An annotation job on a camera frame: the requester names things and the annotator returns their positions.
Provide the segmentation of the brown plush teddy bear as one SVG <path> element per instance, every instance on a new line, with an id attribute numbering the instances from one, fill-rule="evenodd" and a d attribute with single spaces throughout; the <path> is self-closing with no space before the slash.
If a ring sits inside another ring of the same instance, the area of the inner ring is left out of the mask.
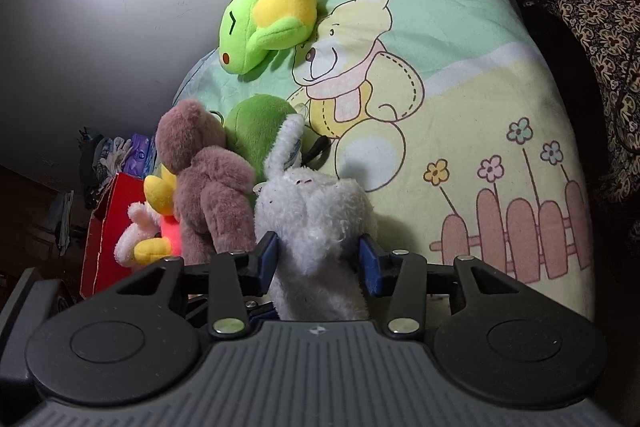
<path id="1" fill-rule="evenodd" d="M 255 171 L 228 150 L 218 118 L 201 102 L 183 100 L 160 118 L 155 144 L 162 166 L 177 177 L 174 215 L 184 262 L 202 265 L 214 254 L 253 249 Z"/>

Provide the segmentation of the cartoon bear bed sheet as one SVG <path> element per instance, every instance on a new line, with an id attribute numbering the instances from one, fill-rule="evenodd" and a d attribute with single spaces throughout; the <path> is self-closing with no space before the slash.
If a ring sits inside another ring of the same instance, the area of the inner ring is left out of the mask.
<path id="1" fill-rule="evenodd" d="M 369 194 L 378 240 L 459 255 L 593 314 L 584 177 L 556 84 L 512 0 L 319 0 L 310 43 L 244 77 L 208 54 L 178 98 L 228 114 L 255 94 L 331 142 L 321 171 Z"/>

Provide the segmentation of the red cardboard box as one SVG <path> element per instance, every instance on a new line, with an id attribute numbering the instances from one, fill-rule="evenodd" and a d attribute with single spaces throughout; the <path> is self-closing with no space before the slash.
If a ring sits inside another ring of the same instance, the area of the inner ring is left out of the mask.
<path id="1" fill-rule="evenodd" d="M 115 176 L 103 192 L 89 220 L 79 291 L 85 299 L 132 274 L 115 260 L 114 249 L 131 223 L 129 205 L 143 201 L 143 181 L 126 173 Z"/>

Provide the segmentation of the green plush pea pod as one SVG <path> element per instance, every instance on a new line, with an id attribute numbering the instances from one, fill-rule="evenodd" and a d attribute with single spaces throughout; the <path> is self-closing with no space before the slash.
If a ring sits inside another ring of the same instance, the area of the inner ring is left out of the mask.
<path id="1" fill-rule="evenodd" d="M 323 160 L 331 141 L 306 126 L 305 116 L 283 98 L 258 94 L 236 104 L 224 120 L 228 147 L 255 170 L 255 187 L 270 174 Z"/>

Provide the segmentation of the green frog plush toy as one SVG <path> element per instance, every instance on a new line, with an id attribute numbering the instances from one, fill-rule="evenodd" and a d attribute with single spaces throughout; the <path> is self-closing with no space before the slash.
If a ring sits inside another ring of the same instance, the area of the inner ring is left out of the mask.
<path id="1" fill-rule="evenodd" d="M 231 75 L 244 75 L 272 51 L 304 43 L 314 30 L 318 0 L 231 0 L 222 14 L 218 55 Z"/>

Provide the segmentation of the pile of clothes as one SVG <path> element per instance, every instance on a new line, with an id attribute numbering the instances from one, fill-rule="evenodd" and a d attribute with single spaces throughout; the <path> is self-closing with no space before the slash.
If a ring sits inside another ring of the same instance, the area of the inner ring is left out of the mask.
<path id="1" fill-rule="evenodd" d="M 154 136 L 134 133 L 127 139 L 111 138 L 82 128 L 78 147 L 80 189 L 88 210 L 96 208 L 103 192 L 119 173 L 143 179 L 154 169 Z"/>

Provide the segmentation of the white pink plush rabbit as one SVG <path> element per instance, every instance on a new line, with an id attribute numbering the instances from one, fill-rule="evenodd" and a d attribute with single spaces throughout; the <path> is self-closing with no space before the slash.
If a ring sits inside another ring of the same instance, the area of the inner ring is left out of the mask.
<path id="1" fill-rule="evenodd" d="M 145 239 L 152 239 L 160 231 L 160 214 L 148 202 L 133 202 L 127 215 L 130 225 L 119 236 L 114 258 L 122 267 L 135 268 L 139 262 L 134 257 L 134 247 Z"/>

